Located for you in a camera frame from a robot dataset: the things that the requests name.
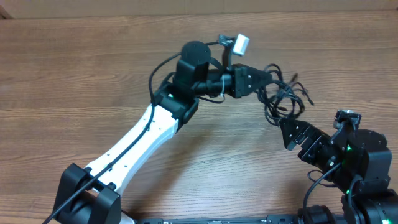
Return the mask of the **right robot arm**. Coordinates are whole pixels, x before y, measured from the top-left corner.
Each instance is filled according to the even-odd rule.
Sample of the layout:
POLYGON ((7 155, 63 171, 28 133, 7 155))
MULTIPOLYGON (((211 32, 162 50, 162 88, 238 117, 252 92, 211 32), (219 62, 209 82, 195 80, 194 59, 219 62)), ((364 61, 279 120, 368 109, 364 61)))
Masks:
POLYGON ((285 148, 301 146, 298 157, 322 173, 307 190, 295 223, 397 223, 397 192, 389 188, 392 152, 383 134, 360 129, 360 121, 360 114, 338 110, 331 136, 305 121, 279 121, 285 148), (342 191, 342 215, 308 205, 323 180, 342 191))

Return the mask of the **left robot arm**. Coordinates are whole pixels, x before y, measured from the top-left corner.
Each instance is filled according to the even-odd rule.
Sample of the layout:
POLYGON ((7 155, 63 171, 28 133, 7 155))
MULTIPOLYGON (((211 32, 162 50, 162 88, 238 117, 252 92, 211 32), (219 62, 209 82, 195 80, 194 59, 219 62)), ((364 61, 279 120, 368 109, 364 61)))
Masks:
POLYGON ((247 96, 271 82, 271 76, 247 65, 233 65, 245 44, 224 44, 222 61, 211 55, 209 43, 186 43, 174 55, 177 67, 150 90, 150 105, 141 119, 111 149, 85 167, 69 165, 58 186, 50 220, 60 223, 134 223, 121 208, 126 187, 163 143, 173 138, 198 109, 199 100, 217 96, 247 96))

